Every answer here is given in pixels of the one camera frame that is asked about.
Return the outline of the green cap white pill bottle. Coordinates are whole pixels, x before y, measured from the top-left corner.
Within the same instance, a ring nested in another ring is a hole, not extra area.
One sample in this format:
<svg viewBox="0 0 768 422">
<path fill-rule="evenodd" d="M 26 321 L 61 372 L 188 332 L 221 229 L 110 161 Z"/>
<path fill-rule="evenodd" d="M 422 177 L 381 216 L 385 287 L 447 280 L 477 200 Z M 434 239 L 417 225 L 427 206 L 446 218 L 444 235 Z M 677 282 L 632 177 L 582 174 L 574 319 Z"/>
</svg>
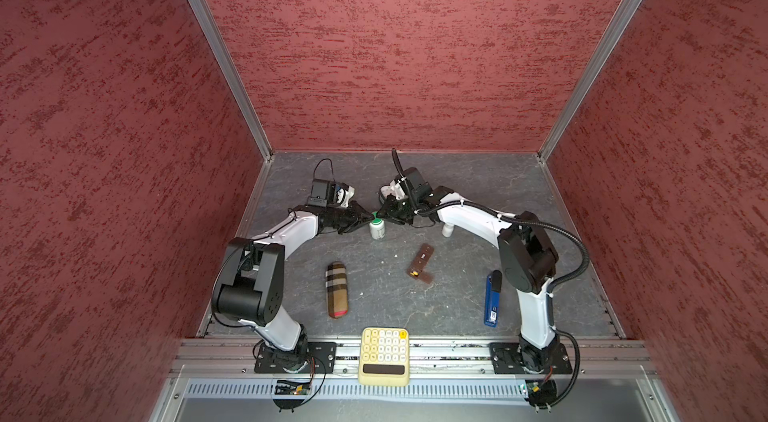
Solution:
<svg viewBox="0 0 768 422">
<path fill-rule="evenodd" d="M 382 240 L 386 236 L 386 226 L 383 219 L 374 212 L 374 218 L 369 222 L 369 232 L 373 240 Z"/>
</svg>

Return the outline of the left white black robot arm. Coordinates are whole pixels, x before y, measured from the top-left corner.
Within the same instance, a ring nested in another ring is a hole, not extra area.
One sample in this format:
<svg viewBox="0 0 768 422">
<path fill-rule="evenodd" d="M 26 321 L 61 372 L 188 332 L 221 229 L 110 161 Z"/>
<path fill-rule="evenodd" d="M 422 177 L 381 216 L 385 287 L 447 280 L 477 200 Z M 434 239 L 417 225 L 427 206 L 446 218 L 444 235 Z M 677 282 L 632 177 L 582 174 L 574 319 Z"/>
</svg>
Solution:
<svg viewBox="0 0 768 422">
<path fill-rule="evenodd" d="M 252 329 L 283 370 L 302 370 L 309 362 L 306 330 L 282 306 L 286 259 L 323 230 L 346 234 L 373 220 L 356 201 L 342 208 L 298 205 L 270 230 L 232 239 L 212 288 L 213 318 L 230 328 Z"/>
</svg>

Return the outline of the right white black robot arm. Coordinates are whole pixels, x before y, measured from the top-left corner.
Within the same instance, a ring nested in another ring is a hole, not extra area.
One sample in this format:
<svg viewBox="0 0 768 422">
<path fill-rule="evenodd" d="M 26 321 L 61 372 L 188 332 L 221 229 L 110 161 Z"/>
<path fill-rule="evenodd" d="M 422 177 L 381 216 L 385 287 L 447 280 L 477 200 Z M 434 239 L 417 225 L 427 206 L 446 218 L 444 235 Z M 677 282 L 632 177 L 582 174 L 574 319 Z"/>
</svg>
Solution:
<svg viewBox="0 0 768 422">
<path fill-rule="evenodd" d="M 557 227 L 530 211 L 499 212 L 445 186 L 433 188 L 414 167 L 382 186 L 379 201 L 378 216 L 386 221 L 412 225 L 416 217 L 427 217 L 443 225 L 445 237 L 459 227 L 496 247 L 500 272 L 517 292 L 521 364 L 532 373 L 552 365 L 560 346 L 552 293 L 559 254 L 548 232 Z"/>
</svg>

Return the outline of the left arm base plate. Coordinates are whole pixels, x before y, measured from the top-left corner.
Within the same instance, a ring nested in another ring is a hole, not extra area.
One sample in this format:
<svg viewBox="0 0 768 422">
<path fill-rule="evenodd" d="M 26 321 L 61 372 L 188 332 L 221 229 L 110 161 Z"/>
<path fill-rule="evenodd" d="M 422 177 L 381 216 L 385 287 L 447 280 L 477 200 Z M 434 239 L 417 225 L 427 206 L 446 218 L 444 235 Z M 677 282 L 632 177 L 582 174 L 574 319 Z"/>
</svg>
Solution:
<svg viewBox="0 0 768 422">
<path fill-rule="evenodd" d="M 267 343 L 253 349 L 256 374 L 320 374 L 334 369 L 338 344 L 334 342 L 300 342 L 292 351 L 282 351 Z"/>
</svg>

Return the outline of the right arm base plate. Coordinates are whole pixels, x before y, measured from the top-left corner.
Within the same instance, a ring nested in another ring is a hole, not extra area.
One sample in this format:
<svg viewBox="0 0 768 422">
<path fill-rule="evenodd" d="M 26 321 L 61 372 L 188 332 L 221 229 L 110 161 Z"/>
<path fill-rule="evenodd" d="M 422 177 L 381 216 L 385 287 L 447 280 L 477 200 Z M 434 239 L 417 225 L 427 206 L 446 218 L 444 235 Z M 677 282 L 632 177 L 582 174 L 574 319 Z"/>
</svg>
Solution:
<svg viewBox="0 0 768 422">
<path fill-rule="evenodd" d="M 493 342 L 489 346 L 490 361 L 497 375 L 545 376 L 570 375 L 573 367 L 565 345 L 554 340 L 548 347 L 537 349 L 524 343 Z"/>
</svg>

